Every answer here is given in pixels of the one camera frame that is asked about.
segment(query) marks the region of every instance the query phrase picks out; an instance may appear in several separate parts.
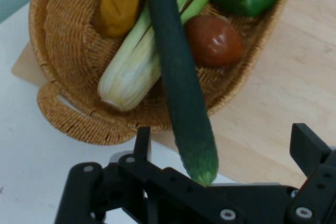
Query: wicker basket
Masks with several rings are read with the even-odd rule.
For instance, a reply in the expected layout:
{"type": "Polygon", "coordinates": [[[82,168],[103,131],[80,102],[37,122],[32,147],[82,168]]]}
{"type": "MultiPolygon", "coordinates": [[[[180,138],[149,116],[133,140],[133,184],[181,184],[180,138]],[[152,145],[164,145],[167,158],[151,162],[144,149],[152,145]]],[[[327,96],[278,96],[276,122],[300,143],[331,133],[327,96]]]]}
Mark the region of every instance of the wicker basket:
{"type": "MultiPolygon", "coordinates": [[[[258,18],[228,17],[240,31],[246,51],[235,66],[197,70],[209,115],[226,105],[245,83],[286,1],[278,0],[258,18]]],[[[122,39],[106,39],[94,30],[92,19],[98,4],[99,0],[31,0],[30,38],[49,80],[38,93],[43,115],[67,135],[99,145],[123,143],[143,125],[151,126],[153,132],[170,130],[161,80],[130,112],[117,112],[100,101],[98,81],[122,39]]],[[[218,11],[208,4],[203,13],[218,11]]]]}

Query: table surface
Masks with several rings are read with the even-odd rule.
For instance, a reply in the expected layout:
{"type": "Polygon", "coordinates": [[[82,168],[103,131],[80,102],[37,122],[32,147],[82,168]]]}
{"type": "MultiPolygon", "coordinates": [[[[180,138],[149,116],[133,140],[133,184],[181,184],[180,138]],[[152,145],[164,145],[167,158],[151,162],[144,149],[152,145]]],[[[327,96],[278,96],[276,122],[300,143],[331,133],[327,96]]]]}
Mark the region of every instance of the table surface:
{"type": "MultiPolygon", "coordinates": [[[[54,129],[37,106],[38,87],[11,74],[28,41],[26,5],[0,24],[0,223],[53,223],[72,166],[97,162],[105,167],[113,154],[134,147],[134,139],[116,146],[89,145],[54,129]]],[[[156,142],[152,162],[186,175],[179,155],[156,142]]],[[[232,182],[221,175],[215,180],[232,182]]],[[[121,210],[109,212],[106,222],[134,223],[121,210]]]]}

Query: bolt hole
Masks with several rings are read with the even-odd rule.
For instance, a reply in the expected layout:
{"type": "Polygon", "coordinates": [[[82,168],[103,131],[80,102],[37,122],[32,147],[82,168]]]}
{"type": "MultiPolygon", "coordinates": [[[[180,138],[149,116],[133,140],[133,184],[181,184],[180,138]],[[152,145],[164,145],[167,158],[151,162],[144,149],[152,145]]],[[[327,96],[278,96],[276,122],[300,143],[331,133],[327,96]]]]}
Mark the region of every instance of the bolt hole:
{"type": "Polygon", "coordinates": [[[310,219],[313,215],[312,211],[306,207],[298,207],[296,214],[302,219],[310,219]]]}
{"type": "Polygon", "coordinates": [[[93,166],[92,165],[88,165],[88,166],[84,167],[83,170],[84,170],[84,172],[89,173],[89,172],[93,171],[93,166]]]}
{"type": "Polygon", "coordinates": [[[317,188],[319,188],[319,189],[325,189],[325,185],[324,184],[317,184],[317,188]]]}
{"type": "Polygon", "coordinates": [[[224,220],[235,220],[236,213],[230,209],[224,209],[221,211],[220,216],[224,220]]]}
{"type": "Polygon", "coordinates": [[[187,187],[187,193],[192,193],[193,192],[193,188],[191,186],[187,187]]]}
{"type": "Polygon", "coordinates": [[[330,174],[330,173],[325,173],[325,174],[324,174],[324,177],[325,177],[325,178],[331,178],[331,174],[330,174]]]}
{"type": "Polygon", "coordinates": [[[126,162],[127,163],[134,163],[135,162],[135,158],[134,157],[128,157],[128,158],[126,158],[126,162]]]}

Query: cucumber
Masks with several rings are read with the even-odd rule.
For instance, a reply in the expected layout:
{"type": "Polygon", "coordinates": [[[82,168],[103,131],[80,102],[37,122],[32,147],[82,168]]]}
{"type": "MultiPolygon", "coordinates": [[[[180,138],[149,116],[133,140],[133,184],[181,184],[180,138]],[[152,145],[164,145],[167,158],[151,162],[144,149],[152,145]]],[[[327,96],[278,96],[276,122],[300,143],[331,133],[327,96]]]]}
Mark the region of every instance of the cucumber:
{"type": "Polygon", "coordinates": [[[175,144],[190,178],[209,186],[217,148],[176,0],[149,0],[149,11],[175,144]]]}

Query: screw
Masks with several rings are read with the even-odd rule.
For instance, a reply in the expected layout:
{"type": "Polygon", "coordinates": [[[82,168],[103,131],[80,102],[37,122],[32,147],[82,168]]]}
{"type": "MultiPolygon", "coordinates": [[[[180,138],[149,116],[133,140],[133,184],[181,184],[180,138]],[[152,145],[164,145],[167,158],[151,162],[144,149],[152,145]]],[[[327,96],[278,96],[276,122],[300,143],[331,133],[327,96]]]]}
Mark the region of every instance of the screw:
{"type": "Polygon", "coordinates": [[[126,158],[126,162],[127,163],[134,163],[135,162],[135,158],[134,157],[128,157],[128,158],[126,158]]]}
{"type": "Polygon", "coordinates": [[[298,194],[299,190],[293,190],[292,193],[290,194],[290,196],[292,198],[295,198],[296,194],[298,194]]]}
{"type": "Polygon", "coordinates": [[[312,211],[306,207],[298,207],[295,213],[302,219],[310,219],[313,216],[312,211]]]}
{"type": "Polygon", "coordinates": [[[83,170],[84,170],[84,172],[89,173],[89,172],[93,171],[93,166],[92,165],[88,165],[88,166],[84,167],[83,170]]]}
{"type": "Polygon", "coordinates": [[[223,220],[235,220],[236,213],[231,209],[223,209],[220,213],[220,216],[223,220]]]}

